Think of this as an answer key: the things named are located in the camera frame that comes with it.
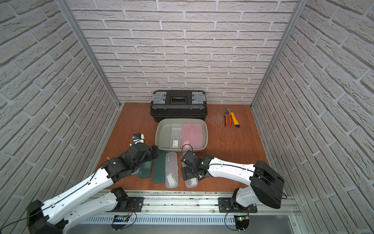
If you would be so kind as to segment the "clear pencil case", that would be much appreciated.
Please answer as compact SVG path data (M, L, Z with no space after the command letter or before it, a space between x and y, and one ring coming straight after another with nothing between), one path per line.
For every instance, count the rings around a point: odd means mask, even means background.
M192 171L190 166L183 163L183 168L181 171L182 171L183 180L185 181L187 188L194 188L198 185L198 179L197 177L193 177L195 174Z
M178 157L176 152L166 153L166 187L176 188L179 184L178 179Z

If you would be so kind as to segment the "pink pencil case with label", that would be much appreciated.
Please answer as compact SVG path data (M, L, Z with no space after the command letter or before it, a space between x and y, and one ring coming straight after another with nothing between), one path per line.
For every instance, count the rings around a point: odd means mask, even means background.
M183 124L182 125L182 132L181 132L181 148L184 150L192 149L192 125L191 124Z

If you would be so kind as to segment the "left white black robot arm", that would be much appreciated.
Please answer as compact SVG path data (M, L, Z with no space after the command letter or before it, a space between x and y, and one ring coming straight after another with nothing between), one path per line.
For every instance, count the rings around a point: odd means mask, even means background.
M104 162L91 176L47 201L35 200L27 207L27 227L31 234L63 234L81 222L103 212L130 208L123 188L112 189L104 196L88 199L123 178L141 165L158 158L158 147L138 141L120 156Z

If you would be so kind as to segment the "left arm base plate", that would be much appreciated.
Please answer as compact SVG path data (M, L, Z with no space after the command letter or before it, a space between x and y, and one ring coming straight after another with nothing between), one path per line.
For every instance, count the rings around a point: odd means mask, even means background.
M141 212L144 197L128 197L120 202L110 212L129 212L131 209L136 213Z

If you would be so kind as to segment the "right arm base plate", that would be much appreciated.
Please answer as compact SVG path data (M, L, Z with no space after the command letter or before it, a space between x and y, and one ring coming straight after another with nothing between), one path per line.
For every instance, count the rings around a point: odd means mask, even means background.
M220 213L237 212L237 213L257 213L255 204L244 207L235 202L233 198L218 198L218 206Z

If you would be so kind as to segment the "plain pink pencil case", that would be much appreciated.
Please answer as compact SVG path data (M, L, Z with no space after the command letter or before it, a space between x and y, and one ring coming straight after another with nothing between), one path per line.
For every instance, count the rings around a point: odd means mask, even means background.
M201 149L204 146L203 127L201 124L192 126L191 145L194 149Z

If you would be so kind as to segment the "clear rectangular pencil case barcode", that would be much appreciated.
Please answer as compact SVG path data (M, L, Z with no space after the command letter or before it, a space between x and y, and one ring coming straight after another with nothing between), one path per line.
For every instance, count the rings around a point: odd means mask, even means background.
M171 129L171 138L170 138L170 148L171 149L180 149L181 147L181 135L182 135L182 125L173 124Z

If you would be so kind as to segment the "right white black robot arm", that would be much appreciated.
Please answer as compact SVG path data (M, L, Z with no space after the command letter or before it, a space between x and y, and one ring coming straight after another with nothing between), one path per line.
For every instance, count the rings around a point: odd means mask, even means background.
M253 204L262 203L270 208L279 209L283 192L284 178L264 161L255 164L238 164L213 156L197 157L192 150L182 154L181 169L183 180L206 177L221 177L245 184L245 188L234 190L230 200L230 209L244 212Z

